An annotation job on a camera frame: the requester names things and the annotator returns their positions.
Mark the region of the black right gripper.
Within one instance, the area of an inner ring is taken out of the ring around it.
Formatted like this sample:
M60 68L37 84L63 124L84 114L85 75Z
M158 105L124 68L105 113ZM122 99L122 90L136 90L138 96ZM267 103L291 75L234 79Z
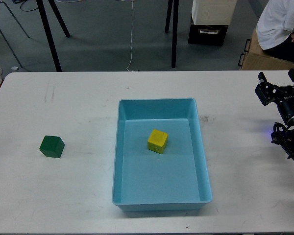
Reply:
M294 69L288 71L288 76L294 83ZM271 84L267 81L264 73L258 74L258 85L255 93L261 103L266 106L274 102L285 124L294 124L294 85L282 86Z

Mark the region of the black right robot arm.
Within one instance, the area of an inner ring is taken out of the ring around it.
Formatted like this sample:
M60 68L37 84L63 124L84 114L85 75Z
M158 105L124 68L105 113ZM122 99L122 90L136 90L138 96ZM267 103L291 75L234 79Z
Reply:
M288 76L294 83L294 69L288 71ZM275 103L284 121L284 124L276 122L273 125L271 142L280 145L288 154L288 158L294 161L294 84L274 85L267 81L263 72L258 74L258 79L255 93L261 103L264 106Z

